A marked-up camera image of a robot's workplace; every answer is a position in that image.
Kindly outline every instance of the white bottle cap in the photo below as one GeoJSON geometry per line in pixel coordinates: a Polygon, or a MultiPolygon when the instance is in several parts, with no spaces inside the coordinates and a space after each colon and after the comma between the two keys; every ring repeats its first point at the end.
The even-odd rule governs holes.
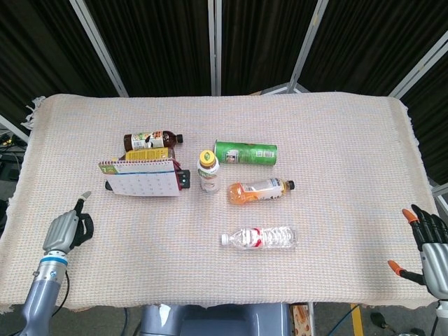
{"type": "Polygon", "coordinates": [[[228,245],[228,244],[229,244],[229,235],[222,234],[221,235],[221,245],[228,245]]]}

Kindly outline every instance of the calendar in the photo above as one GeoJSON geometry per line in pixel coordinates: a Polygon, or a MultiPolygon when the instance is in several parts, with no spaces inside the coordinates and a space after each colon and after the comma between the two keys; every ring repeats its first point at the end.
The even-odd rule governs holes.
{"type": "Polygon", "coordinates": [[[174,160],[103,161],[98,164],[115,194],[179,196],[181,189],[174,160]]]}

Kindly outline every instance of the green can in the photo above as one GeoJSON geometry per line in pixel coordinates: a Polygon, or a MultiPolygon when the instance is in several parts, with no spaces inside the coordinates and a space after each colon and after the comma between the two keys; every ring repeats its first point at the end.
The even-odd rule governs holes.
{"type": "Polygon", "coordinates": [[[216,140],[215,155],[221,163],[273,166],[277,161],[277,146],[216,140]]]}

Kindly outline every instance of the soy sauce bottle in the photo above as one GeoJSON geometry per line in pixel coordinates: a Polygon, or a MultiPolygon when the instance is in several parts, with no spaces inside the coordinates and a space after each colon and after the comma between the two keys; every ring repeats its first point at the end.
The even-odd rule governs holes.
{"type": "Polygon", "coordinates": [[[175,135],[169,131],[142,132],[137,134],[126,134],[123,142],[125,150],[174,147],[176,144],[183,143],[182,134],[175,135]]]}

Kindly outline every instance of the yellow stripe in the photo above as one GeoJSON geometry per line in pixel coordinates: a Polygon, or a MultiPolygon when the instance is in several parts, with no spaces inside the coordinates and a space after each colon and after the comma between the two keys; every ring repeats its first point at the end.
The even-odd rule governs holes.
{"type": "MultiPolygon", "coordinates": [[[[353,309],[356,304],[350,304],[350,308],[353,309]]],[[[363,332],[363,322],[361,321],[361,309],[360,307],[353,310],[351,313],[351,319],[353,321],[353,335],[354,336],[364,336],[363,332]]]]}

